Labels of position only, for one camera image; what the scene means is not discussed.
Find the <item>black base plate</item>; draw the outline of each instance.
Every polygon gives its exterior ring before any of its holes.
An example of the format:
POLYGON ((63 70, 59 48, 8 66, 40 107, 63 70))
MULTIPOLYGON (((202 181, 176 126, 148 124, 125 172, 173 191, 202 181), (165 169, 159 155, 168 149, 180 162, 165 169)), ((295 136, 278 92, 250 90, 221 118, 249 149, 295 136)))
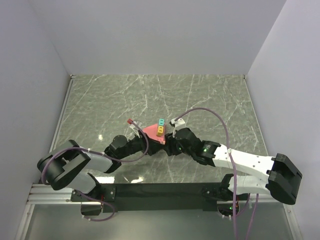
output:
MULTIPOLYGON (((106 183, 102 184, 103 201, 113 204, 117 211, 192 210, 217 211, 221 199, 221 183, 106 183)), ((248 195, 239 195, 247 200, 248 195)), ((72 202, 88 202, 78 194, 71 195, 72 202)), ((103 212, 112 210, 107 205, 103 212)))

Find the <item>red object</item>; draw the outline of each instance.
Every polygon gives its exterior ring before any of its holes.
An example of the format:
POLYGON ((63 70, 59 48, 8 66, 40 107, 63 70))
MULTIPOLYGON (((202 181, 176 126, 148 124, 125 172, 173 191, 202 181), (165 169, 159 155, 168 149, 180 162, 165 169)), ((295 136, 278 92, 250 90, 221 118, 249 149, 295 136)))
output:
POLYGON ((143 132, 148 135, 152 140, 155 140, 161 144, 166 144, 165 133, 162 136, 157 136, 158 124, 147 126, 143 129, 143 132))

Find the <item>white wall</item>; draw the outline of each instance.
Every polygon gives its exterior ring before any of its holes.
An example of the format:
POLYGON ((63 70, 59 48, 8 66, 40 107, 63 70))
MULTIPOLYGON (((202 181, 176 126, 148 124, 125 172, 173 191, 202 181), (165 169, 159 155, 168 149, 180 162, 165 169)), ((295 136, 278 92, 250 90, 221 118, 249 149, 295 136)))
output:
POLYGON ((249 73, 269 154, 303 174, 295 212, 305 240, 320 239, 320 2, 287 0, 249 73))
POLYGON ((286 0, 29 0, 72 74, 247 74, 286 0))
POLYGON ((14 238, 68 74, 27 0, 0 1, 0 235, 14 238))

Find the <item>marble floor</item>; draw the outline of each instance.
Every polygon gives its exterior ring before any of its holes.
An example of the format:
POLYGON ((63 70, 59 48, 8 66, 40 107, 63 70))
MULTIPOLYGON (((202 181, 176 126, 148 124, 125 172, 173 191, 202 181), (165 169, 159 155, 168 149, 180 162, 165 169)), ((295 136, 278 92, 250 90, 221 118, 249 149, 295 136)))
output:
MULTIPOLYGON (((116 135, 132 137, 129 118, 146 127, 159 118, 168 123, 188 109, 206 107, 226 122, 232 148, 267 154, 243 75, 76 75, 71 84, 56 146, 73 139, 82 147, 103 151, 116 135)), ((224 128, 213 114, 193 111, 184 120, 201 140, 226 144, 224 128)), ((93 174, 106 183, 200 183, 220 182, 231 172, 161 151, 124 163, 114 173, 93 174)))

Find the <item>small cube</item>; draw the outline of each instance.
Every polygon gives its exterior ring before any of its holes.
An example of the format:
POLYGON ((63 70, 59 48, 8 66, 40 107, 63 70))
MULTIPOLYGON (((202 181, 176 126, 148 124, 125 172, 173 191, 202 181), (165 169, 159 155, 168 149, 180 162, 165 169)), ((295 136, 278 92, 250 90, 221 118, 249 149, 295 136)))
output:
POLYGON ((165 125, 165 120, 163 118, 159 119, 159 126, 164 126, 165 125))
POLYGON ((158 126, 158 129, 156 131, 156 135, 158 137, 161 137, 165 132, 165 127, 164 126, 158 126))

